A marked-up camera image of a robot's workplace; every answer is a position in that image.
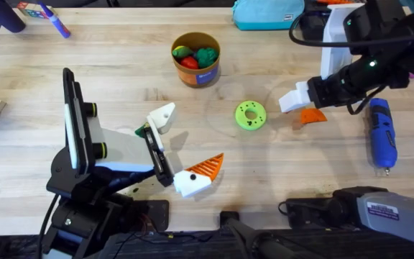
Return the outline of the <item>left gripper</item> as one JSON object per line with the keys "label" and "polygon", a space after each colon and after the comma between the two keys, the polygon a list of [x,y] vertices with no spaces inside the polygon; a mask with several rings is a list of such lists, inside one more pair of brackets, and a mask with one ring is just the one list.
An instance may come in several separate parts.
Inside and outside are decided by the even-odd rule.
{"label": "left gripper", "polygon": [[[151,111],[157,131],[167,133],[176,118],[175,103]],[[218,176],[224,154],[220,153],[174,175],[164,150],[157,146],[152,128],[144,137],[126,135],[101,127],[97,119],[88,125],[88,135],[65,124],[65,147],[54,157],[47,190],[72,201],[98,201],[117,191],[155,177],[161,185],[174,184],[183,198],[209,188]]]}

